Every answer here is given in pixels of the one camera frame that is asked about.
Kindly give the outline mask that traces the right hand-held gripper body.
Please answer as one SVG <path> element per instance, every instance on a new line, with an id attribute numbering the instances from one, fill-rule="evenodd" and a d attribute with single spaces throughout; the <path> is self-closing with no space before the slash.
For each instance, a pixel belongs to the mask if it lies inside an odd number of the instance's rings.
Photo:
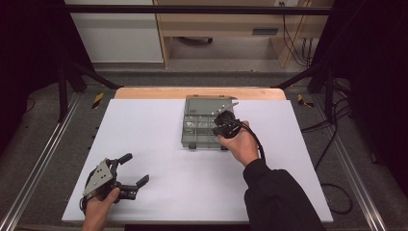
<path id="1" fill-rule="evenodd" d="M 226 139 L 232 139 L 238 135 L 241 127 L 236 119 L 233 108 L 238 105 L 238 102 L 233 102 L 229 105 L 222 106 L 218 115 L 218 128 L 221 135 Z"/>

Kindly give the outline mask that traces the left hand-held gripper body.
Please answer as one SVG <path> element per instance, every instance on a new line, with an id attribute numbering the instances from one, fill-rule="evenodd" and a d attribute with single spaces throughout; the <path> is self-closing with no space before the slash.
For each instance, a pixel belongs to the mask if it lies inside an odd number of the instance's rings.
<path id="1" fill-rule="evenodd" d="M 117 167 L 120 165 L 117 160 L 104 159 L 89 174 L 83 191 L 86 201 L 93 197 L 104 200 L 114 188 L 119 188 L 119 196 L 115 202 L 136 199 L 139 188 L 136 185 L 123 185 L 117 180 Z"/>

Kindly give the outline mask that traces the grey transparent compartment box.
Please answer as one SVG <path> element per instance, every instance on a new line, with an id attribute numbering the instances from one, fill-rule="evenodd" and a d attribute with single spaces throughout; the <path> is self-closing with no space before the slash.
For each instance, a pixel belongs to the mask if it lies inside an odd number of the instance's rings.
<path id="1" fill-rule="evenodd" d="M 196 131 L 193 134 L 186 134 L 182 127 L 181 143 L 185 148 L 212 148 L 226 150 L 226 147 L 221 145 L 217 136 L 213 134 L 212 129 L 218 128 L 214 124 L 214 119 L 219 115 L 219 110 L 222 106 L 229 105 L 233 102 L 238 102 L 236 97 L 226 95 L 188 95 L 185 102 L 185 116 L 194 116 L 196 119 Z M 209 131 L 205 134 L 197 133 L 197 119 L 200 117 L 209 119 Z"/>

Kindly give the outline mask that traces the person's right hand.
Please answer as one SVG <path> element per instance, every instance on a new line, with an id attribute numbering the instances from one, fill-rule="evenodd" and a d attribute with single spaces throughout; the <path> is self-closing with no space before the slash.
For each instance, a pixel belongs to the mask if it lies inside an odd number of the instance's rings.
<path id="1" fill-rule="evenodd" d="M 254 137 L 244 128 L 232 139 L 217 136 L 219 143 L 227 147 L 234 158 L 244 167 L 259 158 L 258 145 Z"/>

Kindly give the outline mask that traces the person's left hand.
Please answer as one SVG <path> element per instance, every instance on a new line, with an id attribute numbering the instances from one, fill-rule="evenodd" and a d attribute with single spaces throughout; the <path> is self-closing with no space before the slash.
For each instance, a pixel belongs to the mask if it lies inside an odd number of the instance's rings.
<path id="1" fill-rule="evenodd" d="M 86 209 L 85 224 L 92 226 L 103 225 L 112 205 L 115 203 L 119 195 L 119 188 L 114 188 L 108 194 L 108 196 L 100 201 L 97 198 L 93 198 L 88 202 Z"/>

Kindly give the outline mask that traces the heap of small metal parts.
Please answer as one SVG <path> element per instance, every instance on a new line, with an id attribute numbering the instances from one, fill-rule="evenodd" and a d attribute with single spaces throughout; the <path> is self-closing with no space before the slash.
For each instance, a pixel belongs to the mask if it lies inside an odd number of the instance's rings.
<path id="1" fill-rule="evenodd" d="M 209 131 L 209 119 L 207 117 L 200 116 L 197 119 L 197 133 L 205 134 Z"/>
<path id="2" fill-rule="evenodd" d="M 186 134 L 193 134 L 196 131 L 196 119 L 194 116 L 185 116 L 183 129 Z"/>

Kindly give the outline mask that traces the white board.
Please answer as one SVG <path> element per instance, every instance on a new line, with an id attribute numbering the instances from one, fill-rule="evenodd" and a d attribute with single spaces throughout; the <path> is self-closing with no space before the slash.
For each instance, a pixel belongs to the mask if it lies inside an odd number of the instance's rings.
<path id="1" fill-rule="evenodd" d="M 89 173 L 103 159 L 127 153 L 117 179 L 135 184 L 150 177 L 134 200 L 122 200 L 109 214 L 120 223 L 246 223 L 243 167 L 228 151 L 189 150 L 181 143 L 182 99 L 113 99 L 103 117 L 83 170 L 64 211 L 80 222 L 79 201 Z M 288 100 L 243 100 L 236 117 L 249 122 L 272 169 L 285 169 L 308 195 L 319 218 L 332 221 L 325 196 Z"/>

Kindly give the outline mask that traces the yellow black tape strip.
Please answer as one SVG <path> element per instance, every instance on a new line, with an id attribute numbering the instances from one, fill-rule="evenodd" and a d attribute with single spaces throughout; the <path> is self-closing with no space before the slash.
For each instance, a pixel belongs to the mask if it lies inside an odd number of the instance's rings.
<path id="1" fill-rule="evenodd" d="M 306 101 L 304 100 L 302 94 L 298 94 L 298 95 L 297 95 L 297 103 L 298 103 L 298 105 L 305 106 L 305 107 L 309 107 L 309 108 L 314 108 L 314 107 L 315 107 L 315 104 L 314 104 L 314 103 L 306 102 Z"/>
<path id="2" fill-rule="evenodd" d="M 97 95 L 94 98 L 93 104 L 91 106 L 92 109 L 97 109 L 98 108 L 103 96 L 104 96 L 103 92 L 97 93 Z"/>

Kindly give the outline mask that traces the black metal stand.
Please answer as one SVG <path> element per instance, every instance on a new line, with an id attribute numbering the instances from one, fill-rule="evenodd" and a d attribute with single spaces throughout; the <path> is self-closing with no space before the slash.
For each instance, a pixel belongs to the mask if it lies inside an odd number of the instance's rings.
<path id="1" fill-rule="evenodd" d="M 330 123 L 334 122 L 334 110 L 333 107 L 333 92 L 334 92 L 334 76 L 329 64 L 324 62 L 319 62 L 313 64 L 306 70 L 296 74 L 291 79 L 284 81 L 277 86 L 275 89 L 284 90 L 294 83 L 303 80 L 307 77 L 311 77 L 311 80 L 307 86 L 307 91 L 310 93 L 320 92 L 322 88 L 324 91 L 324 115 Z"/>
<path id="2" fill-rule="evenodd" d="M 98 75 L 94 70 L 85 68 L 76 63 L 63 64 L 58 69 L 58 86 L 59 86 L 59 100 L 60 100 L 60 117 L 59 122 L 62 122 L 68 114 L 68 102 L 67 102 L 67 88 L 66 83 L 74 89 L 75 92 L 84 92 L 87 88 L 82 76 L 88 76 L 92 80 L 102 84 L 103 86 L 111 89 L 118 90 L 120 85 L 117 85 L 104 77 Z"/>

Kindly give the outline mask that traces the light wooden desk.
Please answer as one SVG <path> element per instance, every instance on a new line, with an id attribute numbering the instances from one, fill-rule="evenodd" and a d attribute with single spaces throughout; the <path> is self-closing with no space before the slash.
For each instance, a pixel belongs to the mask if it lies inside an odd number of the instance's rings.
<path id="1" fill-rule="evenodd" d="M 153 0 L 156 6 L 331 7 L 335 0 Z M 205 37 L 269 38 L 281 67 L 288 66 L 302 38 L 320 38 L 325 15 L 159 13 L 165 39 Z M 253 36 L 253 28 L 278 28 L 276 36 Z"/>

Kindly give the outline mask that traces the grey label plate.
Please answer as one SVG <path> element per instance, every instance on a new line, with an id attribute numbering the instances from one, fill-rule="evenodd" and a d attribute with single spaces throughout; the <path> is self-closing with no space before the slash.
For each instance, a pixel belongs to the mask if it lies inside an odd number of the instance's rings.
<path id="1" fill-rule="evenodd" d="M 253 36 L 276 36 L 279 32 L 278 28 L 253 28 Z"/>

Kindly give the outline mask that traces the white cabinet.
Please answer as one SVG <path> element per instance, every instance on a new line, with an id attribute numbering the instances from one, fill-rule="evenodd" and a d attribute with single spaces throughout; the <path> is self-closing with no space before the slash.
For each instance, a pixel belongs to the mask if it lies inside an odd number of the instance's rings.
<path id="1" fill-rule="evenodd" d="M 73 13 L 93 63 L 162 63 L 154 13 Z"/>

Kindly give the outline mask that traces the black curtain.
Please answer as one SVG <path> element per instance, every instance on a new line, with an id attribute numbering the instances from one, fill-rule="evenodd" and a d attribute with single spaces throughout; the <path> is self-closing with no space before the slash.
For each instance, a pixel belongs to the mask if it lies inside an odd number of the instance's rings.
<path id="1" fill-rule="evenodd" d="M 326 58 L 374 152 L 408 196 L 408 0 L 334 0 L 315 56 Z"/>
<path id="2" fill-rule="evenodd" d="M 28 96 L 58 81 L 62 64 L 93 69 L 64 0 L 0 0 L 0 155 Z"/>

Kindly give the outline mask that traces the aluminium rail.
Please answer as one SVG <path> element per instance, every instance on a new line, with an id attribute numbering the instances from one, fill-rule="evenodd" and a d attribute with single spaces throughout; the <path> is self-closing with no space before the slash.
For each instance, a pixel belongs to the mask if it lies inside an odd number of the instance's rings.
<path id="1" fill-rule="evenodd" d="M 0 231 L 13 231 L 17 226 L 18 221 L 29 203 L 42 174 L 55 153 L 66 127 L 77 109 L 78 102 L 81 97 L 81 93 L 74 92 L 72 94 L 72 98 L 68 104 L 67 113 L 63 116 L 62 120 L 57 123 L 51 137 L 48 139 L 46 145 L 42 149 L 36 164 L 13 202 L 12 207 L 0 221 Z"/>
<path id="2" fill-rule="evenodd" d="M 338 231 L 388 231 L 341 138 L 342 125 L 351 112 L 346 99 L 337 97 L 333 101 L 332 124 L 324 115 L 323 99 L 314 95 L 312 99 L 319 121 L 319 127 L 309 133 L 310 137 L 319 140 L 313 144 L 313 163 L 317 165 L 316 171 L 334 219 L 327 227 Z"/>

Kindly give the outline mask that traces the black metal frame bar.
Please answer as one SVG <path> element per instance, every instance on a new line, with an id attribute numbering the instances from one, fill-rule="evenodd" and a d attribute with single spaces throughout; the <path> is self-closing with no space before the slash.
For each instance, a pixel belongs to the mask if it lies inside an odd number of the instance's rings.
<path id="1" fill-rule="evenodd" d="M 330 15 L 331 8 L 247 6 L 65 5 L 70 13 L 198 13 L 264 15 Z"/>

